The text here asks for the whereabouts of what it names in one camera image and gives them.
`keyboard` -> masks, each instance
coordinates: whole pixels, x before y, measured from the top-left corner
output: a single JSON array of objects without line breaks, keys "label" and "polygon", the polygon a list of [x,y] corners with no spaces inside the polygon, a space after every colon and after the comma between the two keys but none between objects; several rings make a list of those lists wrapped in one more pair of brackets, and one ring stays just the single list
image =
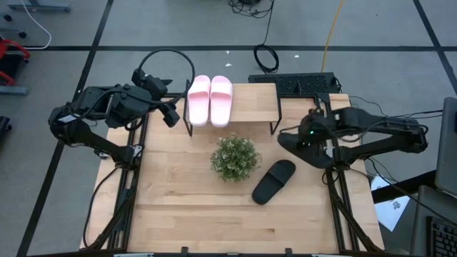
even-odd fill
[{"label": "keyboard", "polygon": [[427,222],[427,256],[457,257],[457,228],[431,216]]},{"label": "keyboard", "polygon": [[332,72],[314,74],[250,75],[249,83],[275,83],[279,96],[315,96],[317,93],[339,93]]}]

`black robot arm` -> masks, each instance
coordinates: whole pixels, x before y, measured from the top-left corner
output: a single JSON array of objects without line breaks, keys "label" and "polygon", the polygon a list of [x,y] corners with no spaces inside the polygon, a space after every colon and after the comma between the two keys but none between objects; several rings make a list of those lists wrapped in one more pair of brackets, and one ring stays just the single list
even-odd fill
[{"label": "black robot arm", "polygon": [[[166,86],[172,80],[146,75],[141,69],[145,60],[160,51],[172,51],[182,55],[191,65],[191,81],[186,82],[182,94],[170,101],[161,101],[168,92]],[[159,110],[164,115],[164,122],[173,127],[180,117],[176,112],[175,103],[187,94],[195,77],[195,68],[191,60],[180,51],[161,49],[148,54],[132,75],[135,86],[128,84],[107,87],[91,86],[81,93],[72,103],[55,108],[48,120],[52,134],[68,146],[84,145],[91,147],[99,156],[111,156],[117,166],[132,167],[138,153],[138,146],[117,146],[116,144],[96,135],[91,131],[84,119],[90,121],[105,120],[109,128],[124,126],[131,131],[137,129],[148,112]],[[128,124],[141,119],[135,128]]]},{"label": "black robot arm", "polygon": [[[391,151],[420,153],[427,148],[425,134],[427,127],[415,119],[374,116],[362,109],[344,108],[324,116],[321,109],[311,109],[298,126],[298,133],[280,133],[278,142],[287,150],[316,168],[342,168],[358,158],[367,159],[373,155]],[[379,141],[361,146],[336,146],[325,148],[326,140],[339,138],[357,142],[365,133],[377,132],[391,135]],[[360,134],[355,139],[343,136]]]}]

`wooden table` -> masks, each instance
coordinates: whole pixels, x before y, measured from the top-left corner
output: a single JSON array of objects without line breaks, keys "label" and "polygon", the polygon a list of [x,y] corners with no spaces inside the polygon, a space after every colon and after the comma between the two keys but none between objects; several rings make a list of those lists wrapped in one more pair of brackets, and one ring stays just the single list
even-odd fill
[{"label": "wooden table", "polygon": [[[312,99],[281,99],[281,105],[279,129],[299,124],[315,107]],[[331,95],[332,109],[349,105],[347,95]],[[183,107],[181,100],[179,113]],[[321,182],[323,170],[281,148],[268,126],[257,122],[232,123],[226,128],[208,125],[189,137],[183,121],[168,128],[162,118],[159,112],[150,114],[129,252],[180,252],[182,246],[188,246],[192,253],[284,253],[285,248],[294,253],[338,253],[328,189]],[[260,169],[242,183],[224,183],[210,167],[216,142],[230,133],[250,138],[261,153]],[[110,129],[108,140],[125,145],[127,135],[123,129]],[[252,190],[281,159],[294,162],[296,172],[265,206],[259,206],[251,199]],[[96,183],[113,167],[112,161],[101,161]],[[365,172],[363,161],[352,167]],[[120,173],[112,176],[95,198],[89,242],[111,218]],[[383,248],[367,178],[347,171],[346,181],[355,219]],[[346,248],[350,249],[342,215],[341,220]]]}]

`floor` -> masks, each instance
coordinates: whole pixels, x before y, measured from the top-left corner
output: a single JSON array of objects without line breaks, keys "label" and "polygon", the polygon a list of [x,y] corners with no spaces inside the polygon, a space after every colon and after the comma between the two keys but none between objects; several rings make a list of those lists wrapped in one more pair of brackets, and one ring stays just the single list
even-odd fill
[{"label": "floor", "polygon": [[[251,50],[263,41],[268,19],[233,14],[225,1],[70,2],[69,14],[32,14],[52,33],[51,47],[33,51],[19,74],[17,83],[29,89],[28,96],[0,96],[0,116],[10,117],[14,127],[0,148],[0,256],[16,254],[56,148],[47,118],[84,85],[128,83],[153,46],[177,46],[192,59],[197,74],[247,82],[248,75],[262,73]],[[320,71],[337,8],[333,0],[276,0],[267,45],[280,49],[279,73]],[[345,93],[375,101],[387,114],[439,109],[445,97],[456,96],[456,8],[451,0],[346,1],[326,71],[335,73]],[[3,36],[25,46],[46,43],[46,34],[25,13],[3,3],[0,11],[14,18],[11,23],[2,19],[1,27],[15,26],[28,34],[27,39]],[[261,58],[267,65],[271,61]],[[151,59],[144,69],[173,79],[172,92],[182,91],[190,76],[183,59],[166,54]],[[378,113],[376,106],[358,99],[353,103]],[[440,122],[421,120],[430,127],[424,153],[395,152],[378,160],[397,180],[434,169]],[[102,123],[95,130],[107,132]],[[369,134],[366,140],[375,138]],[[63,150],[29,255],[78,249],[98,167],[99,160],[87,148]],[[387,248],[409,249],[413,215],[409,203],[394,232],[382,230]]]}]

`white paper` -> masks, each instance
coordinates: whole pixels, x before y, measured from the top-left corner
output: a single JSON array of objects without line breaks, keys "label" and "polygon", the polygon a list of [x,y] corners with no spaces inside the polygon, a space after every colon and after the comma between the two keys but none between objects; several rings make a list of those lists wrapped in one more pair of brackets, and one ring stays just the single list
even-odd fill
[{"label": "white paper", "polygon": [[[371,182],[371,190],[374,191],[378,188],[383,188],[388,186],[388,183],[385,182],[379,176]],[[374,205],[376,209],[376,215],[378,216],[378,221],[383,224],[391,232],[398,223],[398,220],[401,217],[403,211],[405,211],[406,204],[408,204],[409,197],[402,196],[390,201],[385,201],[383,203],[377,203]]]}]

